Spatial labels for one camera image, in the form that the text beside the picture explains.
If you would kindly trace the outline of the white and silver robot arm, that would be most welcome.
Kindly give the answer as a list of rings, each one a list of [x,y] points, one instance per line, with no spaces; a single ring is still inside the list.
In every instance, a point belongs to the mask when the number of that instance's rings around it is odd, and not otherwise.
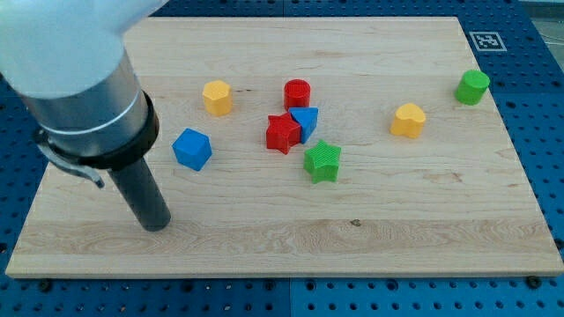
[[[158,120],[124,33],[167,0],[1,3],[1,73],[39,123],[36,142],[64,169],[141,159]]]

